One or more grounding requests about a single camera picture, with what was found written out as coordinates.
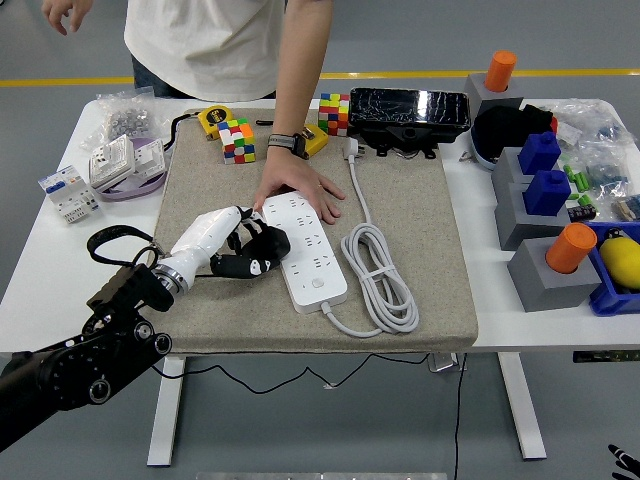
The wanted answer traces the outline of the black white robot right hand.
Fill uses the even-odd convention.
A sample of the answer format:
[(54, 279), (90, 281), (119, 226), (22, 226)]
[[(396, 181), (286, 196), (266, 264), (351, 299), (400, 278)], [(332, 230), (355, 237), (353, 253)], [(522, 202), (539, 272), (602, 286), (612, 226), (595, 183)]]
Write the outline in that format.
[(639, 478), (639, 461), (633, 456), (628, 454), (620, 447), (609, 444), (608, 450), (615, 458), (615, 465), (624, 470), (624, 473), (613, 472), (611, 474), (613, 479), (638, 479)]

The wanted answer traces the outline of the person's right hand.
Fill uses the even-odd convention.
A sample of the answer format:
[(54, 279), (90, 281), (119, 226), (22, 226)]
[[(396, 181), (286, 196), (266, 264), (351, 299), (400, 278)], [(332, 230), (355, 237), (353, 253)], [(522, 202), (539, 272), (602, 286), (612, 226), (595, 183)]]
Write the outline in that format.
[(93, 0), (43, 0), (41, 13), (57, 33), (66, 36), (79, 30), (93, 4)]

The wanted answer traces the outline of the person's left hand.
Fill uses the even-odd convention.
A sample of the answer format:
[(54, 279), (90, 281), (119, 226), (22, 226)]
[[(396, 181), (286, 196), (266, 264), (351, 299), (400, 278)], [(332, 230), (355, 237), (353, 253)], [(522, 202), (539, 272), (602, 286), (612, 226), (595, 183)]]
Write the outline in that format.
[(299, 191), (325, 223), (333, 225), (341, 217), (336, 200), (346, 195), (331, 179), (289, 150), (269, 147), (253, 209), (261, 210), (266, 199), (282, 187)]

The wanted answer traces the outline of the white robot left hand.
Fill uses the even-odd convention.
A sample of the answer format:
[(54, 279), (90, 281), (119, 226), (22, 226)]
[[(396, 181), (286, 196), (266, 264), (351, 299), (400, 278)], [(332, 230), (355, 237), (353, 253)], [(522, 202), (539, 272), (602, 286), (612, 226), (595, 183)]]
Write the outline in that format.
[(199, 269), (214, 277), (253, 279), (290, 252), (286, 233), (251, 208), (227, 207), (198, 216), (153, 272), (175, 296), (187, 293)]

